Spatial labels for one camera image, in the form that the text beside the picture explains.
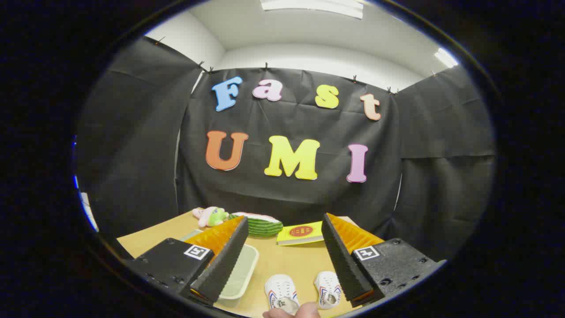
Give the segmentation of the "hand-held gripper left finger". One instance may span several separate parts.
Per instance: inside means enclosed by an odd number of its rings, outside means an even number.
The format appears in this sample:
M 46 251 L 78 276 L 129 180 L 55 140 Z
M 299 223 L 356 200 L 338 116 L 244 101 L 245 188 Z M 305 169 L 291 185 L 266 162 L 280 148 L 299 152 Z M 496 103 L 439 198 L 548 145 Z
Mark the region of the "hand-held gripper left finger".
M 164 292 L 212 306 L 224 289 L 248 238 L 246 216 L 196 234 L 166 238 L 128 265 Z

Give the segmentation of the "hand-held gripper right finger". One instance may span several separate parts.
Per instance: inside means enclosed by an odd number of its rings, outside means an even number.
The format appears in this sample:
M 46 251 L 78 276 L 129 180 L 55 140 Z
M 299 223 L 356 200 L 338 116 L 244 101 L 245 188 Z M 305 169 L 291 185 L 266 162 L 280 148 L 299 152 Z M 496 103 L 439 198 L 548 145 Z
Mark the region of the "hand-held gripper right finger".
M 353 307 L 396 297 L 445 264 L 401 238 L 383 240 L 330 213 L 323 216 L 321 229 L 345 299 Z

